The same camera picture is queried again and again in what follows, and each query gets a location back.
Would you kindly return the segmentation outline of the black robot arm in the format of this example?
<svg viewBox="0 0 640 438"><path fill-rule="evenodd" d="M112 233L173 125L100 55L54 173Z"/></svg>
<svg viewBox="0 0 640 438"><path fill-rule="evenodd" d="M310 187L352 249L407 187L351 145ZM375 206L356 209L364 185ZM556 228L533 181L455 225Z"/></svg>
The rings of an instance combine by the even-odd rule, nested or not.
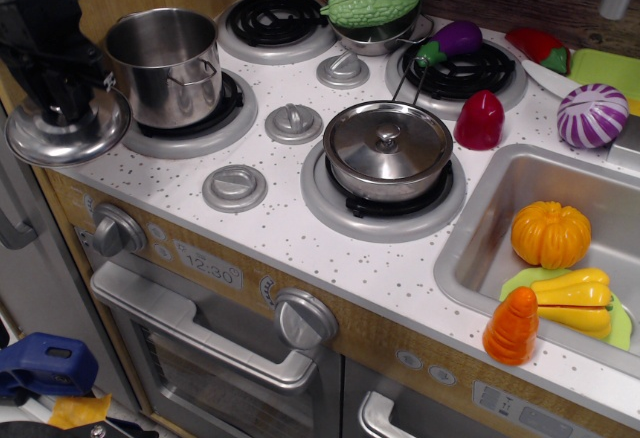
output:
<svg viewBox="0 0 640 438"><path fill-rule="evenodd" d="M79 0L1 0L1 60L46 118L59 125L91 111L108 91L103 54L80 30Z"/></svg>

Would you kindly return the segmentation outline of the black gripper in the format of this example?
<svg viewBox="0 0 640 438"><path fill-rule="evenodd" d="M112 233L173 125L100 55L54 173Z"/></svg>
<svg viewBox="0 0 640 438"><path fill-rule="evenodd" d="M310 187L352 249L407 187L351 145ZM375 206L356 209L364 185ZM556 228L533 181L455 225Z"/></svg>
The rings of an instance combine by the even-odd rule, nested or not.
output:
<svg viewBox="0 0 640 438"><path fill-rule="evenodd" d="M91 114L92 104L116 84L102 52L91 44L69 46L57 53L25 53L24 65L29 95L54 126L69 126Z"/></svg>

